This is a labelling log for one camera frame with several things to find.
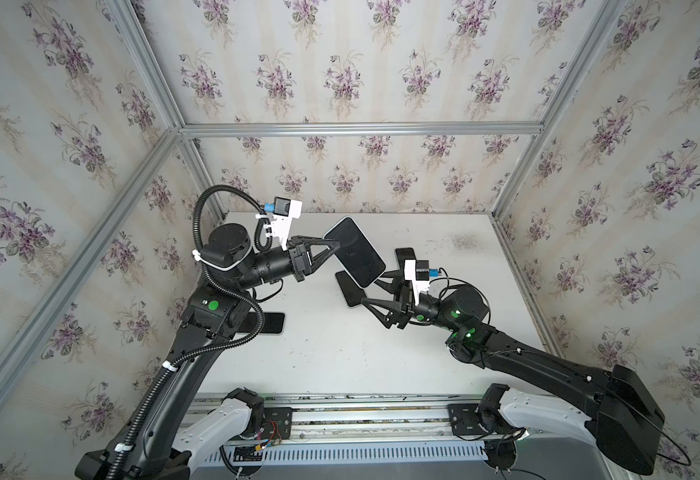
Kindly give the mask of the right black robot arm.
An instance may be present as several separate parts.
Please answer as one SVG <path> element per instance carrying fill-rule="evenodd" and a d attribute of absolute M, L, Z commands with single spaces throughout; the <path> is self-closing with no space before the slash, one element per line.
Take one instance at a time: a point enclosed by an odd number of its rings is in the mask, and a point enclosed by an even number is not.
<path fill-rule="evenodd" d="M 540 429 L 595 446 L 606 458 L 638 475 L 651 475 L 659 456 L 665 415 L 639 375 L 578 364 L 531 347 L 489 322 L 483 293 L 469 283 L 446 286 L 436 296 L 416 288 L 401 272 L 381 286 L 392 299 L 362 304 L 386 328 L 412 322 L 448 331 L 454 359 L 504 373 L 547 393 L 525 396 L 494 384 L 479 413 L 487 430 Z"/>

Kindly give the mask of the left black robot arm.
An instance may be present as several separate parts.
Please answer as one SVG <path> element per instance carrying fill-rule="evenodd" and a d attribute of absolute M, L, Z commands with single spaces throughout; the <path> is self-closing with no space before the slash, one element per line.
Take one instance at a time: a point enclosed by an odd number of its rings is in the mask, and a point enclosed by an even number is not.
<path fill-rule="evenodd" d="M 193 240 L 205 279 L 191 295 L 168 356 L 127 424 L 104 449 L 82 457 L 75 471 L 79 479 L 188 479 L 212 451 L 260 423 L 262 398 L 237 388 L 224 400 L 232 408 L 224 420 L 184 440 L 177 437 L 219 356 L 262 332 L 265 314 L 251 290 L 287 277 L 302 281 L 341 246 L 335 239 L 298 235 L 284 246 L 258 247 L 238 223 L 215 228 L 209 239 L 195 223 Z"/>

